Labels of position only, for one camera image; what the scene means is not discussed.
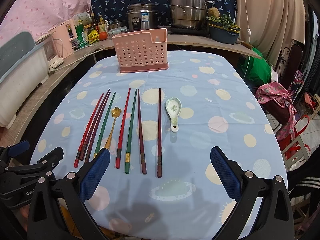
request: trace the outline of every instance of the polka dot tablecloth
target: polka dot tablecloth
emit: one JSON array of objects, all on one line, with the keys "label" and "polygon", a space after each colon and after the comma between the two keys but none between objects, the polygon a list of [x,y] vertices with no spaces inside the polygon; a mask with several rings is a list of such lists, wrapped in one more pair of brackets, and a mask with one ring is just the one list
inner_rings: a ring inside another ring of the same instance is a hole
[{"label": "polka dot tablecloth", "polygon": [[[31,163],[60,146],[63,160],[54,168],[63,178],[73,167],[85,127],[101,93],[116,91],[113,107],[126,115],[121,168],[114,167],[121,126],[117,119],[111,141],[111,161],[93,197],[85,204],[96,222],[108,229],[146,239],[211,239],[235,206],[210,163],[210,150],[218,145],[225,155],[258,177],[286,172],[272,128],[254,95],[223,57],[195,51],[168,51],[169,69],[119,73],[116,56],[94,65],[64,98],[48,122]],[[158,88],[162,101],[163,177],[156,177]],[[124,173],[134,89],[140,89],[141,117],[147,175],[142,175],[137,125],[134,117],[130,174]],[[170,131],[164,105],[177,97],[182,103],[179,131]],[[110,116],[103,135],[110,133]],[[93,149],[96,147],[102,121]],[[242,232],[249,233],[261,199],[255,203]]]}]

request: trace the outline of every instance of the tiled floor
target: tiled floor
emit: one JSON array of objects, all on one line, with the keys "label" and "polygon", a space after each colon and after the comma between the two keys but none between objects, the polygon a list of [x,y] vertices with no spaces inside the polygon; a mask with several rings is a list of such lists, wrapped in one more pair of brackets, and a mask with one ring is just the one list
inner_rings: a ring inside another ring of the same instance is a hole
[{"label": "tiled floor", "polygon": [[[270,114],[267,114],[267,119],[269,120],[269,123],[272,129],[274,129],[279,124],[279,122]],[[297,132],[299,132],[307,123],[308,123],[307,119],[300,120],[295,126],[297,129]],[[313,153],[314,150],[319,147],[320,145],[320,116],[319,115],[316,115],[314,119],[310,120],[310,123],[307,126],[306,130],[301,134],[301,138],[304,144],[307,144],[310,147],[311,153]]]}]

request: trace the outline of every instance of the chopstick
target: chopstick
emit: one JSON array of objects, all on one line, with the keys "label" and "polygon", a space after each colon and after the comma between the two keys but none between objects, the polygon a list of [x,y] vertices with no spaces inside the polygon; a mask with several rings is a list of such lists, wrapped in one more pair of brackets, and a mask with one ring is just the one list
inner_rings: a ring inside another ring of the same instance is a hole
[{"label": "chopstick", "polygon": [[[109,91],[110,91],[110,89],[108,89],[108,91],[107,91],[107,93],[105,94],[103,100],[105,100],[106,96],[109,94]],[[86,137],[86,139],[85,139],[85,141],[84,141],[84,144],[83,144],[83,147],[82,147],[82,151],[81,151],[81,154],[80,154],[80,160],[81,160],[81,161],[83,161],[83,159],[84,159],[84,155],[85,155],[85,152],[86,152],[86,150],[87,150],[87,146],[88,146],[88,143],[89,143],[89,140],[90,140],[90,137],[91,137],[93,128],[94,128],[94,126],[95,126],[95,124],[96,124],[96,122],[97,122],[98,115],[99,115],[99,114],[96,114],[96,115],[95,115],[95,117],[94,117],[94,119],[93,119],[93,123],[92,123],[92,125],[91,125],[91,127],[90,127],[90,130],[89,130],[89,132],[88,132],[88,134],[87,134],[87,137]]]},{"label": "chopstick", "polygon": [[96,149],[94,151],[93,157],[95,157],[98,154],[98,152],[100,151],[100,146],[101,146],[103,133],[104,133],[104,130],[106,128],[107,120],[108,120],[108,117],[109,117],[109,114],[110,114],[110,110],[111,110],[111,107],[112,107],[113,100],[115,99],[115,95],[116,95],[116,92],[113,93],[113,97],[111,99],[108,111],[107,111],[106,116],[105,116],[105,118],[103,120],[103,124],[102,124],[100,135],[99,135],[99,139],[98,139],[98,142],[97,142],[97,147],[96,147]]},{"label": "chopstick", "polygon": [[89,146],[88,146],[88,150],[87,150],[87,154],[85,156],[84,163],[87,163],[89,161],[89,159],[90,159],[92,146],[93,146],[93,143],[94,143],[94,138],[96,137],[96,133],[97,133],[97,130],[98,130],[98,127],[99,127],[99,124],[100,124],[100,120],[101,120],[104,108],[106,107],[106,104],[107,104],[107,101],[109,99],[110,94],[111,94],[111,92],[109,92],[107,97],[105,97],[103,99],[104,101],[102,101],[102,104],[100,105],[99,110],[97,112],[98,119],[97,119],[97,121],[95,123],[95,126],[94,126],[94,129],[93,129],[93,133],[92,133],[92,136],[91,136],[91,139],[90,139],[90,143],[89,143]]},{"label": "chopstick", "polygon": [[130,171],[130,155],[131,155],[131,141],[132,141],[132,128],[133,128],[133,118],[134,118],[134,109],[136,105],[136,98],[137,98],[137,89],[134,94],[134,100],[132,104],[132,111],[131,111],[131,118],[130,118],[130,125],[129,125],[129,133],[128,133],[128,141],[127,141],[127,151],[125,154],[125,165],[124,165],[124,172],[129,174]]},{"label": "chopstick", "polygon": [[146,158],[144,155],[142,123],[141,123],[141,109],[140,109],[140,92],[138,90],[138,125],[139,125],[139,143],[140,143],[140,158],[142,174],[147,174]]},{"label": "chopstick", "polygon": [[85,131],[84,131],[84,134],[83,134],[83,136],[82,136],[82,140],[81,140],[81,143],[80,143],[78,152],[77,152],[75,164],[73,165],[75,168],[77,168],[78,165],[79,165],[79,159],[80,159],[80,154],[81,154],[81,151],[82,151],[82,148],[83,148],[84,140],[85,140],[85,138],[86,138],[86,136],[87,136],[87,134],[88,134],[89,128],[90,128],[90,126],[91,126],[92,119],[93,119],[94,114],[96,113],[96,111],[97,111],[97,109],[98,109],[98,106],[99,106],[99,104],[100,104],[100,101],[101,101],[103,95],[104,95],[104,93],[102,93],[102,95],[101,95],[101,97],[100,97],[100,99],[99,99],[96,107],[94,108],[94,110],[93,110],[93,112],[92,112],[92,114],[91,114],[91,117],[90,117],[90,119],[89,119],[88,125],[87,125],[87,127],[85,128]]},{"label": "chopstick", "polygon": [[161,148],[161,88],[159,88],[157,175],[158,175],[158,178],[161,178],[161,177],[162,177],[162,148]]},{"label": "chopstick", "polygon": [[117,168],[117,169],[120,168],[120,160],[121,160],[121,151],[122,151],[122,140],[123,140],[124,123],[125,123],[125,116],[127,115],[127,108],[128,108],[130,90],[131,90],[131,88],[129,88],[129,91],[128,91],[127,101],[126,101],[126,103],[125,103],[124,113],[123,113],[123,116],[122,116],[122,123],[121,123],[121,129],[120,129],[120,135],[119,135],[119,142],[118,142],[118,148],[117,148],[117,156],[116,156],[116,168]]}]

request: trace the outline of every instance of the stainless steel pot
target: stainless steel pot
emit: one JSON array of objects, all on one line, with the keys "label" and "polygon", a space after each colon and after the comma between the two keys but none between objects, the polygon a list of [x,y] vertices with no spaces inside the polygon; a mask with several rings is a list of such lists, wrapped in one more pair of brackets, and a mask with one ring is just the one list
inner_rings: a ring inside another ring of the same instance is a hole
[{"label": "stainless steel pot", "polygon": [[185,29],[201,29],[207,16],[207,0],[170,0],[172,25]]},{"label": "stainless steel pot", "polygon": [[109,24],[109,30],[125,26],[127,26],[127,21],[119,21],[118,19],[115,19],[111,24]]},{"label": "stainless steel pot", "polygon": [[140,3],[129,5],[128,23],[130,31],[149,30],[158,28],[156,5]]}]

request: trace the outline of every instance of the red chopstick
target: red chopstick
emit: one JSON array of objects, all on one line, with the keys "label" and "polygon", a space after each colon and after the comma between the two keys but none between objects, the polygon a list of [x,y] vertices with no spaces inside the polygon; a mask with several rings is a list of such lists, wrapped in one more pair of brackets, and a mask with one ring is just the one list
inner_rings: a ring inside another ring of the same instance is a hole
[{"label": "red chopstick", "polygon": [[138,90],[138,125],[139,125],[139,143],[140,143],[140,158],[142,174],[147,174],[146,158],[144,154],[142,122],[141,122],[141,109],[140,109],[140,93]]},{"label": "red chopstick", "polygon": [[[104,98],[106,98],[106,96],[109,94],[109,91],[110,91],[110,89],[108,89],[108,91],[107,91],[106,95],[104,96]],[[95,117],[94,117],[94,119],[93,119],[93,123],[92,123],[92,125],[91,125],[91,127],[90,127],[90,130],[89,130],[89,132],[88,132],[88,134],[87,134],[87,137],[86,137],[86,139],[85,139],[85,141],[84,141],[84,144],[83,144],[83,147],[82,147],[82,150],[81,150],[81,153],[80,153],[80,160],[81,160],[81,161],[83,161],[83,159],[84,159],[84,154],[85,154],[85,152],[86,152],[86,150],[87,150],[88,143],[89,143],[89,140],[90,140],[90,137],[91,137],[93,128],[94,128],[94,126],[95,126],[95,124],[96,124],[96,122],[97,122],[97,119],[98,119],[98,115],[99,115],[99,114],[96,114],[96,115],[95,115]]]},{"label": "red chopstick", "polygon": [[100,104],[100,101],[101,101],[103,95],[104,95],[104,93],[102,93],[102,95],[101,95],[101,97],[100,97],[100,99],[99,99],[96,107],[94,108],[94,110],[93,110],[93,112],[92,112],[92,115],[91,115],[91,117],[90,117],[90,119],[89,119],[88,125],[87,125],[87,127],[85,128],[85,131],[84,131],[84,134],[83,134],[83,137],[82,137],[82,140],[81,140],[81,143],[80,143],[78,152],[77,152],[75,164],[73,165],[75,168],[78,167],[79,159],[80,159],[80,154],[81,154],[81,150],[82,150],[82,148],[83,148],[84,140],[85,140],[85,138],[86,138],[86,136],[87,136],[87,134],[88,134],[89,128],[90,128],[90,126],[91,126],[92,119],[93,119],[94,114],[96,113],[96,111],[97,111],[97,109],[98,109],[98,106],[99,106],[99,104]]},{"label": "red chopstick", "polygon": [[120,129],[120,135],[119,135],[119,142],[118,142],[118,148],[117,148],[117,156],[116,156],[116,168],[120,168],[120,160],[121,160],[121,150],[122,150],[122,139],[123,139],[123,131],[124,131],[124,123],[125,123],[125,116],[127,115],[127,108],[128,108],[128,102],[129,102],[129,96],[130,96],[130,90],[128,91],[127,101],[125,103],[124,107],[124,113],[122,116],[122,123],[121,123],[121,129]]},{"label": "red chopstick", "polygon": [[96,124],[94,126],[94,129],[93,129],[93,133],[92,133],[92,136],[91,136],[91,139],[90,139],[90,143],[89,143],[89,146],[88,146],[88,150],[87,150],[87,154],[85,156],[84,163],[87,163],[89,161],[89,159],[90,159],[90,154],[91,154],[91,151],[92,151],[94,138],[96,137],[96,133],[97,133],[97,130],[98,130],[98,127],[99,127],[99,124],[100,124],[100,120],[101,120],[104,108],[106,107],[106,104],[107,104],[107,101],[109,99],[110,94],[111,94],[111,92],[109,92],[108,95],[106,95],[106,97],[103,99],[103,101],[102,101],[102,103],[101,103],[101,105],[99,107],[99,110],[97,112],[97,115],[99,115],[99,117],[98,117],[97,122],[96,122]]},{"label": "red chopstick", "polygon": [[158,110],[158,161],[157,161],[157,175],[162,177],[162,149],[161,149],[161,88],[159,88],[159,110]]}]

